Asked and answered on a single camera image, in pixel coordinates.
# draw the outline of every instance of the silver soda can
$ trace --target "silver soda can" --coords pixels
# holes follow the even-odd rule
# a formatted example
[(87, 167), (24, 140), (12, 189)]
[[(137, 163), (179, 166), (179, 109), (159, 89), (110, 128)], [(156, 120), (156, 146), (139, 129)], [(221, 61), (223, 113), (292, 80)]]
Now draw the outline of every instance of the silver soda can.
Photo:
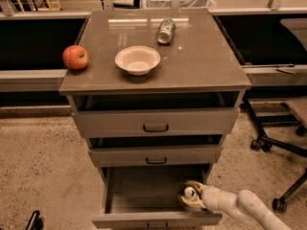
[(161, 44), (170, 43), (173, 39), (175, 28), (176, 24), (173, 19), (164, 19), (156, 32), (156, 40)]

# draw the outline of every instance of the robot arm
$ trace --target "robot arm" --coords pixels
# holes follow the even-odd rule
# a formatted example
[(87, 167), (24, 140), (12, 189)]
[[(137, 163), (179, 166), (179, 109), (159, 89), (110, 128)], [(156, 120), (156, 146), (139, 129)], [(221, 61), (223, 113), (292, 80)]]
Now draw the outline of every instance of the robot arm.
[(247, 224), (259, 223), (265, 230), (291, 230), (253, 192), (242, 190), (238, 195), (199, 182), (186, 183), (181, 200), (192, 207), (227, 213), (231, 218)]

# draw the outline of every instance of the bowl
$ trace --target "bowl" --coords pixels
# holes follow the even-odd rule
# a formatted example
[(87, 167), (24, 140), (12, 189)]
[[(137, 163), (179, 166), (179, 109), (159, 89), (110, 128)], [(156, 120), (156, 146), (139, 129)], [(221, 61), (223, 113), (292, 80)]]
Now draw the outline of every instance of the bowl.
[(116, 55), (115, 63), (135, 76), (147, 74), (160, 62), (160, 54), (146, 46), (132, 46)]

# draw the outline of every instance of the apple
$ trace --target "apple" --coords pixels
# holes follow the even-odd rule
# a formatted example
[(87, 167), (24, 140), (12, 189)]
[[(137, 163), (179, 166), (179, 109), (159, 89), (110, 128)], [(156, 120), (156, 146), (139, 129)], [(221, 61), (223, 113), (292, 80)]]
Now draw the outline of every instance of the apple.
[(88, 52), (80, 45), (71, 45), (63, 51), (62, 59), (68, 68), (81, 70), (88, 63)]

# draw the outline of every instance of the gray cabinet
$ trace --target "gray cabinet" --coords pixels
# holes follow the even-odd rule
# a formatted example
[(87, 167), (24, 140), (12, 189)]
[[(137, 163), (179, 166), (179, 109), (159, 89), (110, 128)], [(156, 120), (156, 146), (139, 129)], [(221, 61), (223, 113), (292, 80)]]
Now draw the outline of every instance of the gray cabinet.
[[(159, 22), (177, 22), (171, 45), (159, 45)], [(88, 153), (105, 183), (103, 228), (217, 224), (222, 218), (185, 207), (188, 180), (206, 182), (250, 87), (207, 10), (97, 11), (81, 38), (90, 54), (60, 87)], [(122, 49), (144, 45), (161, 55), (157, 68), (134, 77), (116, 67)]]

